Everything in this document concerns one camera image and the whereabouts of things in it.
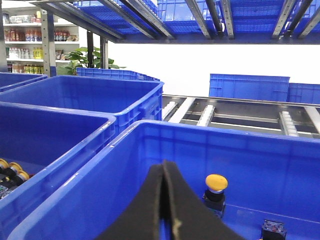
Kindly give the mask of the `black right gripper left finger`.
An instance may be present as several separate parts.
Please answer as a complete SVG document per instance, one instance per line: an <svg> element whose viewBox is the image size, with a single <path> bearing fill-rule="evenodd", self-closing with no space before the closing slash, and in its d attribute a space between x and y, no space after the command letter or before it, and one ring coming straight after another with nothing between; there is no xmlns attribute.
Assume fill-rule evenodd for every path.
<svg viewBox="0 0 320 240"><path fill-rule="evenodd" d="M97 240L158 240L164 168L154 164L128 207Z"/></svg>

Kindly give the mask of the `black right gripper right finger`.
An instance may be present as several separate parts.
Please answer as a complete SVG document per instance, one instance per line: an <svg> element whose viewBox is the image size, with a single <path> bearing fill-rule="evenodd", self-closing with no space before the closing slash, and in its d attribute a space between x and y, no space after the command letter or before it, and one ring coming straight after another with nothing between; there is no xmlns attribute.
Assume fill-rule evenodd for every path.
<svg viewBox="0 0 320 240"><path fill-rule="evenodd" d="M163 240L242 240L195 194L177 164L163 161Z"/></svg>

